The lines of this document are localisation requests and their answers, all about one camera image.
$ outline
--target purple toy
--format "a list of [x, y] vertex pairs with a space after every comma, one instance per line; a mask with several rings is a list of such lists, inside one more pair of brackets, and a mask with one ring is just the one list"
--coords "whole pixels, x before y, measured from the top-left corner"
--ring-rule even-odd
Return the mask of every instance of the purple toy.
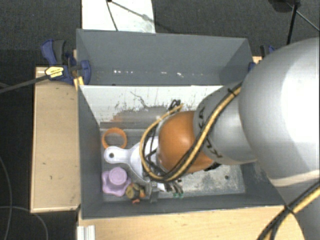
[[110, 171], [106, 170], [102, 173], [102, 182], [104, 193], [122, 197], [131, 183], [131, 178], [128, 177], [124, 169], [115, 167]]

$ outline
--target orange plastic ring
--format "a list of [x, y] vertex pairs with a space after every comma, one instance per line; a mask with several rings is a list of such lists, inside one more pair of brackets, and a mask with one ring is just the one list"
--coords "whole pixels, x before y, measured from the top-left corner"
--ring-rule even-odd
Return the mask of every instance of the orange plastic ring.
[[108, 129], [102, 136], [101, 142], [102, 142], [102, 145], [103, 145], [103, 147], [105, 149], [109, 147], [108, 143], [106, 142], [106, 136], [108, 134], [118, 134], [118, 135], [120, 135], [124, 140], [124, 142], [123, 142], [123, 144], [122, 144], [122, 146], [120, 148], [124, 149], [126, 147], [127, 141], [128, 141], [126, 133], [122, 129], [118, 128], [118, 127], [113, 127], [113, 128]]

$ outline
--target clamp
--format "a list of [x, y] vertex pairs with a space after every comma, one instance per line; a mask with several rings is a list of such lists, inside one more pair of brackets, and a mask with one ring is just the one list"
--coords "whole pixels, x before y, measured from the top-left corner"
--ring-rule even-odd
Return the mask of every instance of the clamp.
[[65, 40], [49, 39], [41, 45], [42, 56], [49, 62], [50, 67], [45, 74], [51, 81], [61, 81], [74, 84], [76, 77], [82, 77], [88, 85], [91, 78], [91, 67], [88, 60], [82, 60], [77, 65], [76, 59], [69, 52], [64, 52]]

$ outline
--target black floor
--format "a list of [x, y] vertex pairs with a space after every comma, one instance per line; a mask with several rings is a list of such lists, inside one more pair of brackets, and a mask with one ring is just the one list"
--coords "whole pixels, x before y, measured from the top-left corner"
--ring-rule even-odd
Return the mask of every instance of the black floor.
[[[253, 55], [260, 45], [286, 45], [291, 8], [284, 0], [152, 0], [158, 33], [248, 38]], [[299, 11], [319, 27], [320, 0], [301, 0]], [[40, 45], [53, 39], [76, 47], [81, 27], [81, 0], [0, 0], [0, 83], [17, 84], [34, 76], [43, 64]], [[319, 32], [297, 15], [292, 42]], [[0, 94], [0, 156], [12, 184], [13, 205], [29, 208], [33, 131], [33, 88]], [[0, 206], [9, 205], [5, 173], [0, 167]], [[0, 240], [8, 209], [0, 209]], [[41, 214], [49, 239], [75, 239], [76, 213]], [[9, 240], [46, 239], [36, 217], [13, 210]]]

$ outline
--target gray box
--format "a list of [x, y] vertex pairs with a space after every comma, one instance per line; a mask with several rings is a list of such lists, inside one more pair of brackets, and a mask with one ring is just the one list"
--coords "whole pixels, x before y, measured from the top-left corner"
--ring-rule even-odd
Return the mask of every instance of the gray box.
[[[184, 186], [182, 199], [162, 194], [157, 203], [146, 199], [132, 205], [125, 197], [102, 191], [102, 172], [115, 166], [104, 161], [102, 132], [123, 128], [130, 148], [173, 99], [181, 99], [186, 110], [195, 110], [221, 85], [243, 80], [252, 61], [246, 39], [81, 29], [77, 31], [77, 56], [79, 61], [89, 60], [92, 67], [90, 85], [81, 86], [78, 92], [83, 219], [284, 203], [256, 163], [199, 172], [202, 187], [194, 191]], [[195, 180], [188, 177], [185, 182]]]

